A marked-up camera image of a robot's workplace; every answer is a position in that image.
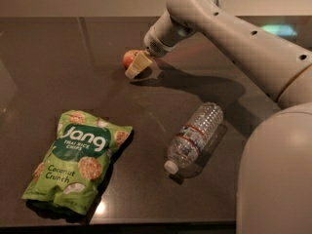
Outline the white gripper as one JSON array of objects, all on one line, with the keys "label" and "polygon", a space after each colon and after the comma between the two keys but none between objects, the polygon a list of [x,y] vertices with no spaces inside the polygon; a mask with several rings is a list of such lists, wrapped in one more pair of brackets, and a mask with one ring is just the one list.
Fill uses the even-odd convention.
[{"label": "white gripper", "polygon": [[128,66],[125,75],[129,79],[134,79],[145,68],[152,63],[152,56],[155,58],[161,58],[169,53],[173,48],[163,44],[153,28],[150,28],[143,38],[143,43],[147,51],[138,51],[135,54],[134,59]]}]

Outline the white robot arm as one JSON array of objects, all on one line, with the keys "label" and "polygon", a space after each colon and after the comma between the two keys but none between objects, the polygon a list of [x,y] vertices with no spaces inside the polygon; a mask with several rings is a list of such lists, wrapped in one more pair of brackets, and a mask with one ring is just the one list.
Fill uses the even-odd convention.
[{"label": "white robot arm", "polygon": [[312,234],[312,53],[225,13],[219,0],[166,0],[127,76],[135,78],[195,32],[281,109],[253,131],[243,151],[236,234]]}]

